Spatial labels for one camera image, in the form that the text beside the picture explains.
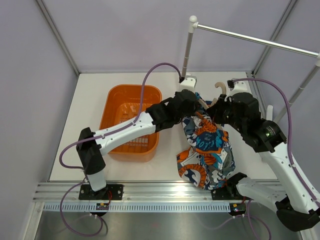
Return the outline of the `beige wooden hanger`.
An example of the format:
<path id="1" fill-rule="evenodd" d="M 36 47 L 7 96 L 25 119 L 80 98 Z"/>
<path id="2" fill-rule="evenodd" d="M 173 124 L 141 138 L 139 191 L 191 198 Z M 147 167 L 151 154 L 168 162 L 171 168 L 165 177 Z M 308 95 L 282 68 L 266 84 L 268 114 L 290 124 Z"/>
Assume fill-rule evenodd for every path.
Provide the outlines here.
<path id="1" fill-rule="evenodd" d="M 201 96 L 199 92 L 196 92 L 196 97 L 197 97 L 197 110 L 196 110 L 196 116 L 200 118 L 203 122 L 202 125 L 202 130 L 197 130 L 198 133 L 203 133 L 203 132 L 209 132 L 213 133 L 216 132 L 217 130 L 223 131 L 223 127 L 220 124 L 216 124 L 213 122 L 210 122 L 207 120 L 204 116 L 204 112 L 209 108 L 215 105 L 218 101 L 218 99 L 215 97 L 213 100 L 209 101 L 207 103 Z"/>

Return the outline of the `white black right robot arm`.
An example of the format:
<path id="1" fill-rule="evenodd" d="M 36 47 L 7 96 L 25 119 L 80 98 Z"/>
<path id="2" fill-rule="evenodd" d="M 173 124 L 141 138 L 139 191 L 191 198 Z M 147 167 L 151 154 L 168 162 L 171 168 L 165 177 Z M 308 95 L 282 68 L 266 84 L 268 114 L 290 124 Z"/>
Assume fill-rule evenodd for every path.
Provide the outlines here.
<path id="1" fill-rule="evenodd" d="M 248 92 L 232 96 L 221 94 L 206 111 L 217 124 L 230 125 L 244 142 L 269 165 L 284 193 L 257 183 L 244 173 L 227 180 L 226 192 L 233 199 L 247 197 L 276 213 L 289 230 L 299 232 L 313 228 L 320 221 L 319 195 L 301 173 L 298 163 L 288 154 L 288 141 L 280 127 L 261 117 L 259 103 Z"/>

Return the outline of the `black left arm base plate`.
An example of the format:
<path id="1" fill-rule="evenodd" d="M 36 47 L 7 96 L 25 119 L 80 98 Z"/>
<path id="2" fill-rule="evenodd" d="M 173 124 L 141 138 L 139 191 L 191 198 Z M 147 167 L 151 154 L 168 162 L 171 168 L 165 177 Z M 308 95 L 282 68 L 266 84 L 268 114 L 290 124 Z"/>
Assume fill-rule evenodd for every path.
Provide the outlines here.
<path id="1" fill-rule="evenodd" d="M 107 184 L 105 188 L 98 191 L 93 191 L 89 184 L 83 184 L 80 187 L 78 199 L 86 201 L 109 199 L 111 201 L 120 201 L 123 198 L 123 191 L 123 184 Z"/>

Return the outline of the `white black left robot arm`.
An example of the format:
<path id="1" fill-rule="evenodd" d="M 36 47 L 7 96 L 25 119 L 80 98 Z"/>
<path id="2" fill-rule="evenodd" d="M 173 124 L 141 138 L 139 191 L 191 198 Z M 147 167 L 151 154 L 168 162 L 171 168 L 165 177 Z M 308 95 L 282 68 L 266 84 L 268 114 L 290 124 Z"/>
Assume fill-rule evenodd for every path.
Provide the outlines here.
<path id="1" fill-rule="evenodd" d="M 196 112 L 197 102 L 196 94 L 184 89 L 125 122 L 96 132 L 89 127 L 84 128 L 80 132 L 76 151 L 88 179 L 90 194 L 98 200 L 107 195 L 104 155 L 136 138 L 172 128 L 184 117 Z"/>

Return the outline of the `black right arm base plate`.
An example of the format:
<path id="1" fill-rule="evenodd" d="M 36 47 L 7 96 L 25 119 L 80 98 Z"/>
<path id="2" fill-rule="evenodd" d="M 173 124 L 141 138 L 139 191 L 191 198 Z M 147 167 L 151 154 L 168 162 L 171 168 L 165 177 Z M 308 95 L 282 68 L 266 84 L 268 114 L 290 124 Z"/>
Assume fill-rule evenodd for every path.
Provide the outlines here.
<path id="1" fill-rule="evenodd" d="M 248 197 L 245 197 L 239 193 L 238 190 L 232 189 L 228 190 L 227 188 L 218 188 L 210 191 L 212 200 L 248 200 Z"/>

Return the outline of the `blue orange patterned shorts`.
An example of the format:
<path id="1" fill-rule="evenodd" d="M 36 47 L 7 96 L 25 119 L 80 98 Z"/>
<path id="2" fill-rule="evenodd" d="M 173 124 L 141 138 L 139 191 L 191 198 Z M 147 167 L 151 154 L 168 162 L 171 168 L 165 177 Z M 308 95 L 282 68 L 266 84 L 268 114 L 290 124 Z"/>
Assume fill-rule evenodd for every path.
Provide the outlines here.
<path id="1" fill-rule="evenodd" d="M 210 118 L 207 103 L 195 95 L 195 114 L 181 122 L 189 148 L 176 156 L 177 172 L 183 180 L 212 191 L 226 185 L 236 165 L 229 133 Z"/>

